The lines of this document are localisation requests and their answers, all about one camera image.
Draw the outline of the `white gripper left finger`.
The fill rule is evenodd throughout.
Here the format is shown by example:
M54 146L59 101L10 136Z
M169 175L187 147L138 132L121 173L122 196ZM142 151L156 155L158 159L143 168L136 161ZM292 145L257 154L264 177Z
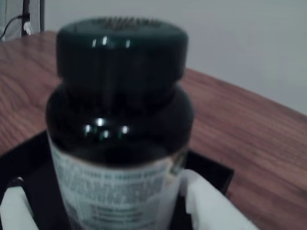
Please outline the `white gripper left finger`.
M2 230L35 230L34 214L24 187L17 177L9 182L0 202L0 228Z

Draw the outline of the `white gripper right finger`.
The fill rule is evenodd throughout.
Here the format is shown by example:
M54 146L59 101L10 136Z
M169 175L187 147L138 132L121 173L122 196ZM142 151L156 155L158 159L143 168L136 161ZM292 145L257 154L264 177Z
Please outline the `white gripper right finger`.
M220 191L193 170L182 172L181 195L194 230L258 229Z

